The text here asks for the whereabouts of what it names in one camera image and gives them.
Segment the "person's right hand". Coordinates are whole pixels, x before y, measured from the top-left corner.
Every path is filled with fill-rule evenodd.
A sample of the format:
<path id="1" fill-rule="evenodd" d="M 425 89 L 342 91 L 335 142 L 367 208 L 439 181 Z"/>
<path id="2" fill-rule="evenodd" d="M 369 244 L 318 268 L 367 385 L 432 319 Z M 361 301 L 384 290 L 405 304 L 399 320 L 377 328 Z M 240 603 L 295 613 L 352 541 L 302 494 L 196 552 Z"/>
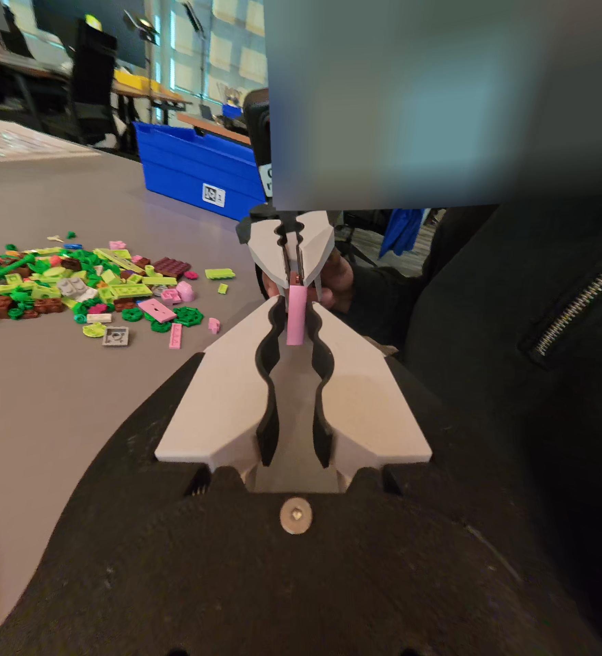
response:
<path id="1" fill-rule="evenodd" d="M 320 280 L 322 306 L 334 313 L 346 314 L 354 296 L 354 271 L 336 248 L 324 263 Z"/>

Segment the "pink brick block with face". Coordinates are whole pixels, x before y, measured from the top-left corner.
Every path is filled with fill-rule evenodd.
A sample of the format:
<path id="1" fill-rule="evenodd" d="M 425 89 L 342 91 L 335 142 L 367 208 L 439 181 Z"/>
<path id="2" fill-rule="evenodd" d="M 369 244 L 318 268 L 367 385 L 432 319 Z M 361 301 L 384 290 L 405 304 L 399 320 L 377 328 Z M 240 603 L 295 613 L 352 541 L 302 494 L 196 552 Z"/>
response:
<path id="1" fill-rule="evenodd" d="M 305 336 L 307 287 L 297 272 L 290 273 L 287 294 L 287 346 L 301 346 Z"/>

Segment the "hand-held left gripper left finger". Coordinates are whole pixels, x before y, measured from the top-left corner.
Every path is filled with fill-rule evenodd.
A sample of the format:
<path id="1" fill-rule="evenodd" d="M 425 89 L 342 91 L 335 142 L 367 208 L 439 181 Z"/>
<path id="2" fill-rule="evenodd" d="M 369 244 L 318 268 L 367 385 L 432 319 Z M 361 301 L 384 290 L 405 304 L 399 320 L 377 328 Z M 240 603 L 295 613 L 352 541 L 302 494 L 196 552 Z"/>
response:
<path id="1" fill-rule="evenodd" d="M 280 358 L 284 297 L 276 296 L 196 354 L 198 366 L 155 450 L 162 463 L 230 466 L 252 489 L 279 436 L 270 374 Z"/>

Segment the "dark brown studded plate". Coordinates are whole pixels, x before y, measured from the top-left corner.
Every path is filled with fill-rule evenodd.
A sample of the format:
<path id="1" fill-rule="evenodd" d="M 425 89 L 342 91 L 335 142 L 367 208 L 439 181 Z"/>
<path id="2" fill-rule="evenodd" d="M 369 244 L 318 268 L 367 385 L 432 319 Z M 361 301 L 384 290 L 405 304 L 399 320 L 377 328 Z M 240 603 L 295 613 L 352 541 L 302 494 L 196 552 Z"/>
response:
<path id="1" fill-rule="evenodd" d="M 152 266 L 157 274 L 160 274 L 163 277 L 176 279 L 179 279 L 181 276 L 184 276 L 186 272 L 191 270 L 189 262 L 168 257 L 160 258 L 152 262 Z"/>

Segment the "blue plastic bin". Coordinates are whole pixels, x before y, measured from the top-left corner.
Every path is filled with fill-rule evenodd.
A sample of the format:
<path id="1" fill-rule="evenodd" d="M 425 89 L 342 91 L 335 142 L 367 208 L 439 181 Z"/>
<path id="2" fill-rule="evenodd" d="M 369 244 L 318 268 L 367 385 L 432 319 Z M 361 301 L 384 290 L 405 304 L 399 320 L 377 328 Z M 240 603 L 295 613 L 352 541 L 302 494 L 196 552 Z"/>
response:
<path id="1" fill-rule="evenodd" d="M 265 203 L 252 150 L 193 129 L 133 122 L 148 191 L 240 220 Z"/>

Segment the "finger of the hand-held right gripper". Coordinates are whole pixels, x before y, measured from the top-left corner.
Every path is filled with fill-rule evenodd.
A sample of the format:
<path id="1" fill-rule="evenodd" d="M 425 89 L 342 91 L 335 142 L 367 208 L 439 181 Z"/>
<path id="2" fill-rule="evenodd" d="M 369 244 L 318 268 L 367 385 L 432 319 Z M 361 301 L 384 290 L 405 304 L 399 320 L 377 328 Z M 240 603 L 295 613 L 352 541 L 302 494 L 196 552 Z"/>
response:
<path id="1" fill-rule="evenodd" d="M 327 211 L 313 210 L 298 215 L 294 227 L 292 264 L 300 283 L 309 287 L 320 276 L 334 249 L 334 226 Z"/>
<path id="2" fill-rule="evenodd" d="M 290 262 L 287 234 L 281 219 L 252 221 L 247 245 L 254 263 L 272 281 L 279 293 L 285 293 L 290 286 Z"/>

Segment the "blue cloth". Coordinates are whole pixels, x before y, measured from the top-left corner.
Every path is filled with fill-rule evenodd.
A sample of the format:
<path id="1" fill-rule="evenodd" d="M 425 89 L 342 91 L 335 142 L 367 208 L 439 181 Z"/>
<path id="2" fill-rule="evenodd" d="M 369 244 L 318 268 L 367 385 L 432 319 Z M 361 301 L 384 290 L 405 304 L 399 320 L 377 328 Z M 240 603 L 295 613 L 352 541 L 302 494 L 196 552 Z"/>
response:
<path id="1" fill-rule="evenodd" d="M 379 259 L 388 252 L 400 257 L 405 252 L 412 251 L 425 214 L 424 208 L 392 210 L 380 246 Z"/>

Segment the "pile of mixed toy bricks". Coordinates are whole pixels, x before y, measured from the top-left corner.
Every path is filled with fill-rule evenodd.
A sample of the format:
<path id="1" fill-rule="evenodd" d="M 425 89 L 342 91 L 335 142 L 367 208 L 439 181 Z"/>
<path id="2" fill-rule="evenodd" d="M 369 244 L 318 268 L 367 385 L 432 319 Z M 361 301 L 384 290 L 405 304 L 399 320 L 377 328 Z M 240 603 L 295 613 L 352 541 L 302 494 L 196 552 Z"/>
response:
<path id="1" fill-rule="evenodd" d="M 70 310 L 77 324 L 87 314 L 112 313 L 141 300 L 161 301 L 161 291 L 179 279 L 157 274 L 151 260 L 132 255 L 121 240 L 87 249 L 78 242 L 21 251 L 7 244 L 0 255 L 0 320 L 36 319 Z"/>

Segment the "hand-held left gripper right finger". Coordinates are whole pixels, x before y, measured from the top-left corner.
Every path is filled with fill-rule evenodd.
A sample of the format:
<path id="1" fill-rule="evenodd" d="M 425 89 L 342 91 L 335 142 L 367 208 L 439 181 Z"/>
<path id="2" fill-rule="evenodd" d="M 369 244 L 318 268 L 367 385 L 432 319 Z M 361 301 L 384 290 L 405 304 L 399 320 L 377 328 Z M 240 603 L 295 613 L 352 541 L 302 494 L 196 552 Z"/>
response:
<path id="1" fill-rule="evenodd" d="M 307 308 L 315 393 L 313 447 L 348 488 L 363 468 L 427 463 L 425 439 L 383 353 L 318 302 Z"/>

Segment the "pink flat plate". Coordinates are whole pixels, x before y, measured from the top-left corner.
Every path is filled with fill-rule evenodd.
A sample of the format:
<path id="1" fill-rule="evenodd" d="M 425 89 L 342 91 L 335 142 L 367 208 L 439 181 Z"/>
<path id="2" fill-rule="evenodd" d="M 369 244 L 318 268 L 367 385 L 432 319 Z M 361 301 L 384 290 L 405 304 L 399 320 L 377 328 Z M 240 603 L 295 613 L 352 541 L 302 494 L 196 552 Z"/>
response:
<path id="1" fill-rule="evenodd" d="M 177 318 L 174 311 L 155 298 L 141 300 L 137 305 L 143 313 L 147 314 L 153 321 L 159 324 L 173 322 Z"/>

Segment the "person's black jacket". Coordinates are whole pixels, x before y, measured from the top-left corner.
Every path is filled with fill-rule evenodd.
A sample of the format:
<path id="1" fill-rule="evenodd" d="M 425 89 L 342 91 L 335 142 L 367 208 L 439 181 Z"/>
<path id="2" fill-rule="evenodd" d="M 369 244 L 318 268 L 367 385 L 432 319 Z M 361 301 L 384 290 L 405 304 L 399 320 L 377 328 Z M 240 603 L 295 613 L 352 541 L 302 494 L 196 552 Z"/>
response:
<path id="1" fill-rule="evenodd" d="M 602 196 L 449 209 L 420 275 L 400 360 L 518 457 L 602 637 Z"/>

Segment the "person's right forearm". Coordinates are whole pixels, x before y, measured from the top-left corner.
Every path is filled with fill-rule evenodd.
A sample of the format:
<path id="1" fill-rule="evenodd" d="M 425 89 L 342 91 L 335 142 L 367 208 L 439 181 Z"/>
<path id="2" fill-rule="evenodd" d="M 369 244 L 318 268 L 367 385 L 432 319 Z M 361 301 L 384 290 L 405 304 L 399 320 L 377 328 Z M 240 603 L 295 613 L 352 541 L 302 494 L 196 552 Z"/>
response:
<path id="1" fill-rule="evenodd" d="M 383 346 L 402 350 L 425 277 L 407 277 L 394 268 L 352 266 L 352 299 L 344 321 Z"/>

